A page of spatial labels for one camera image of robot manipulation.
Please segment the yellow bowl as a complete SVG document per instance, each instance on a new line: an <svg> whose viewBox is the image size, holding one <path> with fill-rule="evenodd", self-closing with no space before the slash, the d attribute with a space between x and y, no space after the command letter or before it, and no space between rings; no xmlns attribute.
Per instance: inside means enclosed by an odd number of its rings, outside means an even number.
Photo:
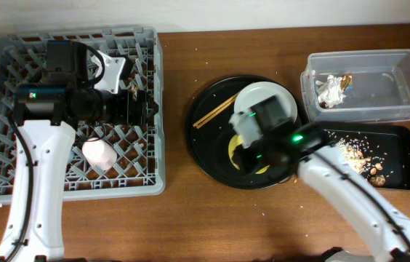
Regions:
<svg viewBox="0 0 410 262"><path fill-rule="evenodd" d="M233 160L233 156L234 156L234 151L236 149L237 146L241 145L243 143L242 138L240 135L234 135L231 139L230 142L228 144L228 156L229 159L231 161L231 163L233 164L233 166L237 169L240 170L240 167L236 164L236 162ZM256 171L256 175L260 175L263 174L264 172L266 172L268 170L270 166L267 165L263 168L261 168L260 170Z"/></svg>

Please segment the pink plastic cup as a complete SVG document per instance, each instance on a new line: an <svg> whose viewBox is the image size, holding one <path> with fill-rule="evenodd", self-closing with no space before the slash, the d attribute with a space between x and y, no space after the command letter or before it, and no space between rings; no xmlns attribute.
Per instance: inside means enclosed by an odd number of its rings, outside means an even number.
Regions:
<svg viewBox="0 0 410 262"><path fill-rule="evenodd" d="M112 168L117 160L114 148L99 138L90 138L84 142L82 154L92 167L98 167L103 171Z"/></svg>

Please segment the white paper napkin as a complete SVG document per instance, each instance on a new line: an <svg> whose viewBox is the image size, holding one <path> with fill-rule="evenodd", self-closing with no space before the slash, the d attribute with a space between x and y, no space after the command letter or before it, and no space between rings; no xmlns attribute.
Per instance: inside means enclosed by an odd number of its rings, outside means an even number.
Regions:
<svg viewBox="0 0 410 262"><path fill-rule="evenodd" d="M346 95L344 94L344 84L347 83L347 76L328 75L325 82L316 80L315 84L318 87L318 103L325 108L333 108L344 102Z"/></svg>

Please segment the food scraps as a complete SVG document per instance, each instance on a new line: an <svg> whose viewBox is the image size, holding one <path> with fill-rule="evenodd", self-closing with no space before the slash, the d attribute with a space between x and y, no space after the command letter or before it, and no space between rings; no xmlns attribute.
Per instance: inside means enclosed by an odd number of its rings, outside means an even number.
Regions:
<svg viewBox="0 0 410 262"><path fill-rule="evenodd" d="M377 156L370 148L366 137L363 140L349 135L336 142L347 163L374 187L383 187L388 175L384 175L385 159Z"/></svg>

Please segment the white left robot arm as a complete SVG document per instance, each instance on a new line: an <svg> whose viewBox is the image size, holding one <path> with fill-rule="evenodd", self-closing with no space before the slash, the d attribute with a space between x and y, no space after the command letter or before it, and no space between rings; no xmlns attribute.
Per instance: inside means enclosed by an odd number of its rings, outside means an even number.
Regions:
<svg viewBox="0 0 410 262"><path fill-rule="evenodd" d="M161 110L144 88L120 89L131 67L78 41L47 42L40 82L18 86L7 116L17 158L0 261L63 261L64 180L79 122L141 127Z"/></svg>

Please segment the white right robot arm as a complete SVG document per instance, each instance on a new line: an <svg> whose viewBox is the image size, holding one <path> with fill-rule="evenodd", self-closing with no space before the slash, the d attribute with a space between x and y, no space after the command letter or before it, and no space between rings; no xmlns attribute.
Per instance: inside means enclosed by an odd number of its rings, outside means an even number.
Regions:
<svg viewBox="0 0 410 262"><path fill-rule="evenodd" d="M298 177L317 191L355 229L369 255L354 255L333 247L318 261L410 261L410 218L390 204L344 158L317 124L290 132L257 124L234 124L241 136L237 148L246 155L241 164L296 165Z"/></svg>

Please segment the grey dishwasher rack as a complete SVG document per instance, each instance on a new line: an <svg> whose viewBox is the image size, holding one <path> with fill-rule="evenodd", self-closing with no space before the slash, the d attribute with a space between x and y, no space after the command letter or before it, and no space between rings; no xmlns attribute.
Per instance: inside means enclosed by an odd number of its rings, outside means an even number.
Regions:
<svg viewBox="0 0 410 262"><path fill-rule="evenodd" d="M50 40L79 41L106 55L125 55L133 62L121 79L123 90L149 94L149 121L141 127L80 124L66 166L64 200L137 197L160 194L166 185L162 98L163 58L158 34L151 27L90 31L8 34L0 36L0 207L11 202L17 156L15 136L7 121L17 85L35 79L45 64ZM117 155L109 170L92 167L82 143L102 137Z"/></svg>

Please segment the round black tray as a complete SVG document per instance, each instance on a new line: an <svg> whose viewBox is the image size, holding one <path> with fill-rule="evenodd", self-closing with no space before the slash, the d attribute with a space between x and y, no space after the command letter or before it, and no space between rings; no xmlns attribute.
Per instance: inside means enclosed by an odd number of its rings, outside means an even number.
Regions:
<svg viewBox="0 0 410 262"><path fill-rule="evenodd" d="M232 106L219 113L210 122L197 129L195 122L207 115L227 99L254 82L270 82L263 76L232 76L220 80L204 89L194 100L185 122L185 140L190 155L198 166L211 178L233 188L259 189L283 183L297 172L297 166L270 167L260 175L242 175L231 163L228 144L236 135L229 118L234 112Z"/></svg>

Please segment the white ceramic plate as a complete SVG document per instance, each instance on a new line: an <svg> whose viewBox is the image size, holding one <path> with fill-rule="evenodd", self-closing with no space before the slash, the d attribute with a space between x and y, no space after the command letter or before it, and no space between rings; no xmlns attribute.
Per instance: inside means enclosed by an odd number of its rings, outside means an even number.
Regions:
<svg viewBox="0 0 410 262"><path fill-rule="evenodd" d="M273 82L254 82L243 88L234 103L234 112L244 111L273 96L276 96L284 112L295 122L297 104L293 95L282 85Z"/></svg>

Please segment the gold foil wrapper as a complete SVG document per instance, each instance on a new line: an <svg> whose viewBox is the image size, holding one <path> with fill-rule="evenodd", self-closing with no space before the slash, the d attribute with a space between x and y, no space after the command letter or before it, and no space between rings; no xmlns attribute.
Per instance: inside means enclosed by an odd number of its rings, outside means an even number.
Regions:
<svg viewBox="0 0 410 262"><path fill-rule="evenodd" d="M345 74L341 78L340 88L344 91L348 86L350 86L353 82L353 75L351 73Z"/></svg>

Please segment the black rectangular tray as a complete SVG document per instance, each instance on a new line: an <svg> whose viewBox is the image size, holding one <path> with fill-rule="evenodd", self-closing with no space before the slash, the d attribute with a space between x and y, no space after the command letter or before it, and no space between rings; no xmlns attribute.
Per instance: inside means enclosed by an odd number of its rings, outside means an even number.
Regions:
<svg viewBox="0 0 410 262"><path fill-rule="evenodd" d="M410 190L410 130L387 124L321 122L319 124L336 143L348 135L369 142L377 156L385 159L386 184L379 188Z"/></svg>

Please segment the clear plastic bin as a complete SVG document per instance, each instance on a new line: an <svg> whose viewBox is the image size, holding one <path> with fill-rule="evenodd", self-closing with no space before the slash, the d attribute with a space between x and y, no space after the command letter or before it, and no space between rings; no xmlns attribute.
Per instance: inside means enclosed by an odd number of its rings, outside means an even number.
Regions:
<svg viewBox="0 0 410 262"><path fill-rule="evenodd" d="M329 76L352 76L339 105L324 108L318 89ZM300 76L302 99L312 122L410 120L410 49L319 52Z"/></svg>

